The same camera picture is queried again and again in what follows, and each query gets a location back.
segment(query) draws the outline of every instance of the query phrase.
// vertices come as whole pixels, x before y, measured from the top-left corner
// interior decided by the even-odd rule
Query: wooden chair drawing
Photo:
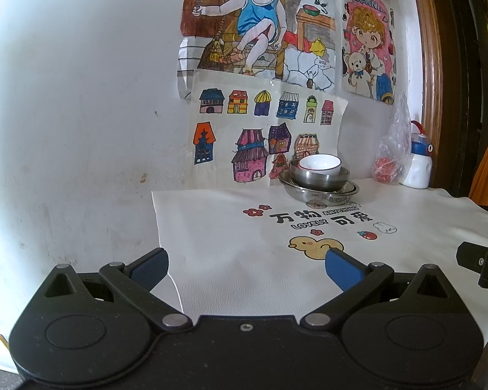
[[[284,6],[286,5],[286,0],[279,0],[279,1]],[[236,12],[236,15],[233,17],[232,21],[228,24],[224,33],[222,34],[222,41],[224,41],[224,49],[223,49],[224,54],[231,53],[233,51],[233,48],[235,48],[239,44],[240,40],[242,39],[242,36],[240,36],[237,32],[237,23],[238,23],[239,15],[240,15],[240,11]],[[268,47],[266,50],[267,54],[276,55],[276,60],[274,63],[268,66],[264,66],[265,70],[275,71],[275,79],[282,80],[284,77],[284,58],[285,58],[286,48],[287,48],[287,44],[282,43],[282,47],[278,51],[273,50],[271,46]],[[249,53],[250,49],[251,49],[251,45],[246,45],[246,48],[244,49],[246,55]],[[244,63],[245,60],[234,64],[228,64],[225,71],[231,72],[235,67],[243,67]]]

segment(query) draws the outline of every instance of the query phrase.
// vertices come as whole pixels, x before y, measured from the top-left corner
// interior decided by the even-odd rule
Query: house drawing
[[[201,114],[222,113],[224,105],[224,95],[220,89],[209,88],[204,89],[199,98],[201,101]]]
[[[198,123],[195,128],[194,164],[206,163],[213,160],[213,143],[216,141],[210,122]]]
[[[291,148],[291,133],[284,122],[280,126],[271,126],[269,128],[269,153],[280,154],[289,152]]]
[[[297,93],[284,92],[278,103],[277,117],[294,120],[297,116],[298,102]]]
[[[275,159],[273,160],[273,168],[271,169],[271,172],[269,173],[269,178],[270,179],[277,179],[280,175],[280,173],[284,172],[287,170],[289,166],[287,165],[287,159],[284,154],[277,154],[275,156]]]
[[[261,91],[255,97],[255,116],[269,116],[269,105],[271,104],[271,94]]]
[[[311,95],[307,99],[306,109],[305,109],[305,116],[304,116],[304,123],[314,123],[316,119],[316,108],[318,107],[318,101],[316,101],[316,97]]]
[[[309,155],[318,154],[319,148],[320,143],[316,134],[298,135],[294,142],[294,158],[299,160]]]
[[[244,129],[237,141],[237,153],[233,157],[235,182],[253,182],[266,175],[267,149],[264,148],[261,129]]]
[[[334,114],[334,103],[326,100],[324,106],[321,108],[321,122],[320,125],[331,124],[332,115]]]
[[[248,93],[233,91],[229,96],[228,114],[246,114],[248,112]]]

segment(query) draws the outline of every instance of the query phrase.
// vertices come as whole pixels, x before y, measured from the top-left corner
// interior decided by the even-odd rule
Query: boy's leg
[[[274,36],[275,24],[273,23],[273,21],[271,19],[262,19],[253,28],[246,32],[246,34],[242,37],[240,43],[237,45],[237,49],[243,51],[246,45],[248,45],[254,39],[257,39],[268,28],[269,33],[272,33]]]
[[[263,19],[261,20],[260,23],[264,22],[265,20],[269,20],[269,19]],[[266,52],[267,47],[269,46],[269,42],[275,37],[275,33],[276,33],[275,24],[271,20],[269,20],[267,28],[268,28],[267,36],[262,33],[266,31],[263,30],[260,33],[260,35],[256,38],[256,44],[253,46],[250,53],[248,54],[248,58],[246,58],[246,64],[244,66],[243,71],[253,72],[252,70],[253,64],[255,64],[255,62],[259,59],[259,57]]]

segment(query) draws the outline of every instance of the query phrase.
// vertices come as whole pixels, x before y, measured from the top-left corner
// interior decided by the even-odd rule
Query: wooden table drawing
[[[307,14],[303,8],[301,8],[297,13],[297,21],[298,21],[298,45],[297,48],[300,51],[304,50],[304,37],[305,37],[305,26],[307,24],[321,26],[327,30],[335,30],[336,23],[334,22],[333,18],[329,18],[328,16],[324,16],[323,14],[319,14],[318,16],[311,16]]]

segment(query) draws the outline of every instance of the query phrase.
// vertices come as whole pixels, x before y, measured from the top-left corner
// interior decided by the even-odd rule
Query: blue tank top
[[[276,5],[278,0],[271,0],[266,5],[257,5],[253,0],[246,0],[246,5],[242,8],[237,23],[239,35],[244,35],[247,31],[258,24],[262,19],[270,19],[275,24],[275,31],[278,30],[278,16]]]

